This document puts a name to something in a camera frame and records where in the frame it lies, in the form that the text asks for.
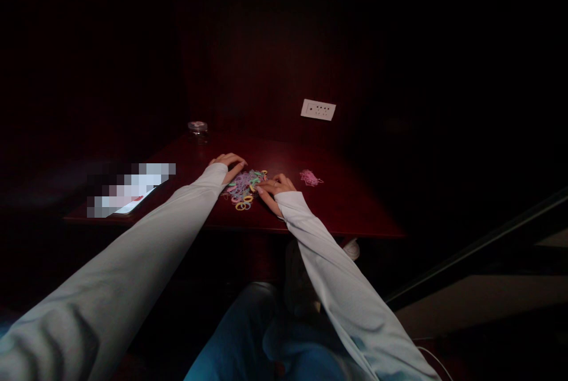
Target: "blue jeans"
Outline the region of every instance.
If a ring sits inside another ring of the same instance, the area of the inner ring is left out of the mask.
[[[251,283],[237,297],[185,377],[201,380],[344,380],[360,375],[323,315],[299,321],[276,288]]]

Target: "hand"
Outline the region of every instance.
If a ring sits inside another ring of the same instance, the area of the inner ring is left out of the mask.
[[[239,155],[235,155],[234,153],[227,153],[227,154],[223,153],[223,154],[220,154],[217,158],[211,159],[211,162],[209,162],[209,165],[212,165],[214,163],[219,162],[219,163],[225,164],[225,165],[227,165],[227,167],[229,167],[230,164],[233,164],[237,161],[238,161],[238,164],[236,164],[233,169],[229,170],[227,175],[225,175],[225,179],[221,183],[221,184],[227,184],[227,183],[230,183],[237,176],[238,173],[240,173],[241,169],[243,169],[243,167],[245,165],[248,165],[247,162],[243,158],[241,158]]]
[[[284,218],[282,215],[282,211],[278,207],[278,204],[269,193],[272,193],[276,196],[282,192],[296,192],[296,188],[292,184],[289,178],[287,178],[284,174],[278,174],[272,177],[272,180],[265,181],[262,183],[258,183],[256,185],[256,189],[259,191],[260,199],[264,201],[266,205],[274,212],[277,216]]]

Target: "jar lid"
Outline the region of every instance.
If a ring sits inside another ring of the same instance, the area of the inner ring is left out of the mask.
[[[188,128],[194,131],[206,131],[207,123],[201,121],[188,122]]]

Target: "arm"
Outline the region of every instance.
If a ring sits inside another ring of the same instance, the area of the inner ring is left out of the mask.
[[[393,312],[309,210],[302,193],[284,175],[276,178],[277,187],[270,186],[273,181],[261,183],[261,198],[284,217],[298,239],[314,289],[355,362],[372,379],[439,381]]]
[[[244,163],[233,154],[211,161],[19,319],[0,340],[0,379],[109,378]]]

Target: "wall outlet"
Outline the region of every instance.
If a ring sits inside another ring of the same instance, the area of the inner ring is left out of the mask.
[[[323,119],[331,121],[335,113],[335,105],[331,103],[317,102],[315,100],[304,99],[302,113],[300,115],[307,118]]]

